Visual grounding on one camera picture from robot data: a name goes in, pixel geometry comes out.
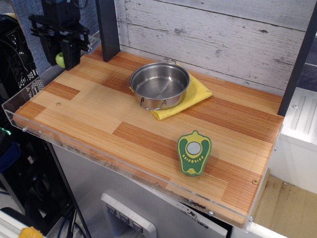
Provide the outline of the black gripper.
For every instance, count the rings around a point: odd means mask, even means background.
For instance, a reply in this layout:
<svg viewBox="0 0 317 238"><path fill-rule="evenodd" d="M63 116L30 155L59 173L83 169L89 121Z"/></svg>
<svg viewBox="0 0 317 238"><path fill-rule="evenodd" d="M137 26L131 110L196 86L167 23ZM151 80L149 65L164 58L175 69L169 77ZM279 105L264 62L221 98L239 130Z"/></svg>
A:
<svg viewBox="0 0 317 238"><path fill-rule="evenodd" d="M43 14L29 15L32 35L40 38L47 61L57 65L55 57L62 51L66 70L80 63L81 50L91 51L90 30L80 24L80 11L87 2L78 0L43 0Z"/></svg>

